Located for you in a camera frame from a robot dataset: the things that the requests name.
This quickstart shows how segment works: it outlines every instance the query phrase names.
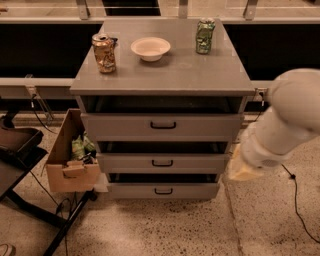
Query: green can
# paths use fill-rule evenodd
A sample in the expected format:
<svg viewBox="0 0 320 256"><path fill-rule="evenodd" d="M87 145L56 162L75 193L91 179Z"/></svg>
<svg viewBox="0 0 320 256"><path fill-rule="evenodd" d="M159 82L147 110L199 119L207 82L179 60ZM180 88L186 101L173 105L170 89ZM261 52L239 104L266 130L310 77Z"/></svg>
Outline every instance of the green can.
<svg viewBox="0 0 320 256"><path fill-rule="evenodd" d="M202 18L198 22L196 34L196 52L209 54L211 51L212 34L215 28L213 19Z"/></svg>

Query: white bowl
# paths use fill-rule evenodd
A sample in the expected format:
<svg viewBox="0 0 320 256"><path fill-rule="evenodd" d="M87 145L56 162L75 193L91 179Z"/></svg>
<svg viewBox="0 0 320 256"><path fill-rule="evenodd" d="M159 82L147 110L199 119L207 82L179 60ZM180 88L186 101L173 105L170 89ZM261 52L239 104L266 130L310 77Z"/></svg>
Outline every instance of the white bowl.
<svg viewBox="0 0 320 256"><path fill-rule="evenodd" d="M131 44L131 50L145 61L160 60L170 47L168 41L157 37L140 38Z"/></svg>

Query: shoe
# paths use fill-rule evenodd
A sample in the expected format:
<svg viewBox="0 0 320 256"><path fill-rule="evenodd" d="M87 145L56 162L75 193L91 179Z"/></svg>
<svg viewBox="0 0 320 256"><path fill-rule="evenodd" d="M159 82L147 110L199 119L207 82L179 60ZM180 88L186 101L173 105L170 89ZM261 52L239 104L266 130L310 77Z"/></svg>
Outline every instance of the shoe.
<svg viewBox="0 0 320 256"><path fill-rule="evenodd" d="M13 256L16 254L16 248L11 244L0 244L0 256Z"/></svg>

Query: cabinet top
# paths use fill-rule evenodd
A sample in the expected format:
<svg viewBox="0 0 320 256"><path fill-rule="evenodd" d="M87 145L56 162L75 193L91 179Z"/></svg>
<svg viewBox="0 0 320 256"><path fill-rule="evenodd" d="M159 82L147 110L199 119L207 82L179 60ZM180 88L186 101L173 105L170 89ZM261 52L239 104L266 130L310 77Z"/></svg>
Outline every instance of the cabinet top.
<svg viewBox="0 0 320 256"><path fill-rule="evenodd" d="M250 79L221 23L215 20L212 49L197 54L197 19L106 20L101 33L118 38L116 71L101 74L93 48L70 91L73 95L253 95ZM130 46L142 37L160 37L171 49L159 61L145 62Z"/></svg>

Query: gray drawer cabinet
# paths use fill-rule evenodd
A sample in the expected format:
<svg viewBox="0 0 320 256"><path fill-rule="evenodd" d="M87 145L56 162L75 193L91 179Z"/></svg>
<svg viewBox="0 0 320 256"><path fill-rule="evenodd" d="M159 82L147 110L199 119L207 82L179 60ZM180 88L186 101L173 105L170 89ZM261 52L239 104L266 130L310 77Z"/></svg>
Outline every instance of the gray drawer cabinet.
<svg viewBox="0 0 320 256"><path fill-rule="evenodd" d="M91 49L71 86L112 198L210 199L219 191L254 89L221 22L209 55L195 53L196 25L108 19L102 31L118 38L117 70L100 74ZM170 52L140 60L130 44L145 36L168 40Z"/></svg>

